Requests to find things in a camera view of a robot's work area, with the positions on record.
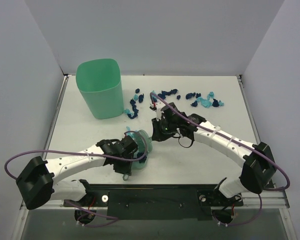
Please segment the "light blue paper scrap cluster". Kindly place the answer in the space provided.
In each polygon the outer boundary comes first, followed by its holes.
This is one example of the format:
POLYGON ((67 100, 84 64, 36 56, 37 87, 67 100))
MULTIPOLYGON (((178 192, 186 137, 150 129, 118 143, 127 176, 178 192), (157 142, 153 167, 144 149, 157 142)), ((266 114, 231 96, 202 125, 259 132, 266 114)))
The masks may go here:
POLYGON ((136 135, 136 132, 134 130, 131 130, 131 128, 129 126, 126 126, 126 131, 124 132, 124 135, 134 138, 136 135))

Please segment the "green hand brush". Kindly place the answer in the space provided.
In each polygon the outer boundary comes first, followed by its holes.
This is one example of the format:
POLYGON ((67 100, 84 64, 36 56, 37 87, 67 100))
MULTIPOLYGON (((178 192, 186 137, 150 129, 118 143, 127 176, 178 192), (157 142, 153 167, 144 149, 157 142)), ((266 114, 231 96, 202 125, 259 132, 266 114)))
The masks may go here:
POLYGON ((133 132, 131 136, 138 146, 139 153, 149 154, 153 150, 152 138, 145 130, 137 130, 133 132))

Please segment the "green plastic dustpan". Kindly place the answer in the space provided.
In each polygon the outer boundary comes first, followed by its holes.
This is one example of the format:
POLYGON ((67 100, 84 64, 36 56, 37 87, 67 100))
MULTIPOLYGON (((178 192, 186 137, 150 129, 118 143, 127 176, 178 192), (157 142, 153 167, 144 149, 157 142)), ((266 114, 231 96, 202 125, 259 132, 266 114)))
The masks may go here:
POLYGON ((143 159, 141 159, 139 161, 132 162, 131 168, 130 168, 131 173, 125 173, 122 176, 122 179, 124 181, 127 181, 129 179, 129 177, 132 175, 133 171, 144 169, 146 167, 146 164, 147 164, 147 156, 145 156, 143 159))

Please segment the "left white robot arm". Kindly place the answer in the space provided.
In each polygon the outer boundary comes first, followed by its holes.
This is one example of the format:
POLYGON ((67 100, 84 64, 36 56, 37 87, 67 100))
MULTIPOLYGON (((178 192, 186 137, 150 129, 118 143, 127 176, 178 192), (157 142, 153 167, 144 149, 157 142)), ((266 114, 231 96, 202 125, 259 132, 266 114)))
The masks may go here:
POLYGON ((42 159, 32 158, 16 180, 28 210, 37 209, 50 200, 72 200, 82 206, 89 205, 93 193, 80 180, 66 181, 90 168, 112 165, 116 173, 131 174, 131 165, 138 145, 130 136, 119 141, 101 140, 75 155, 70 153, 64 157, 42 159))

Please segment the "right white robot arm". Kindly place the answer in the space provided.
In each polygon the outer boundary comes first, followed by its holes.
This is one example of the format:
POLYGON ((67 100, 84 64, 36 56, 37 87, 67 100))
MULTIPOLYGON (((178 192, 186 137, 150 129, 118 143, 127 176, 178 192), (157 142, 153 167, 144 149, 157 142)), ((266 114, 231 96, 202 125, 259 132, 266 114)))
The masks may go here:
POLYGON ((242 192, 260 194, 276 172, 272 153, 265 143, 236 138, 198 114, 180 112, 174 103, 165 105, 158 101, 150 104, 150 109, 156 113, 151 120, 153 141, 163 142, 175 135, 185 137, 217 150, 241 168, 239 176, 225 177, 219 182, 213 192, 216 203, 224 205, 242 192))

